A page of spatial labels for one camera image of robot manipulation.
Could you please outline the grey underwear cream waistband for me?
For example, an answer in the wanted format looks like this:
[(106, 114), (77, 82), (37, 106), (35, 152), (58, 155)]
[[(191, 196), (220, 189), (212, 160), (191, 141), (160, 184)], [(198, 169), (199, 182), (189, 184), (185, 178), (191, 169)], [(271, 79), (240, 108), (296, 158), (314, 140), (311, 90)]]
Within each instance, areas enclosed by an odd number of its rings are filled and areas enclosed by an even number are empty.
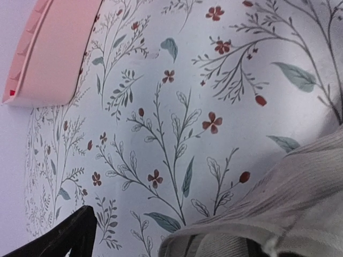
[(222, 214), (169, 235), (159, 256), (342, 256), (342, 129), (290, 152)]

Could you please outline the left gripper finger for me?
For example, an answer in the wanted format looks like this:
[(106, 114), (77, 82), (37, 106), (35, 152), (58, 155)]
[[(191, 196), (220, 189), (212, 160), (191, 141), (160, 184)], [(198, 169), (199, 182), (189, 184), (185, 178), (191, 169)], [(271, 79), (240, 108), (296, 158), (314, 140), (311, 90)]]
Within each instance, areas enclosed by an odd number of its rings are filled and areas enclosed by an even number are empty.
[(6, 256), (92, 256), (96, 226), (93, 207), (84, 205), (45, 235)]

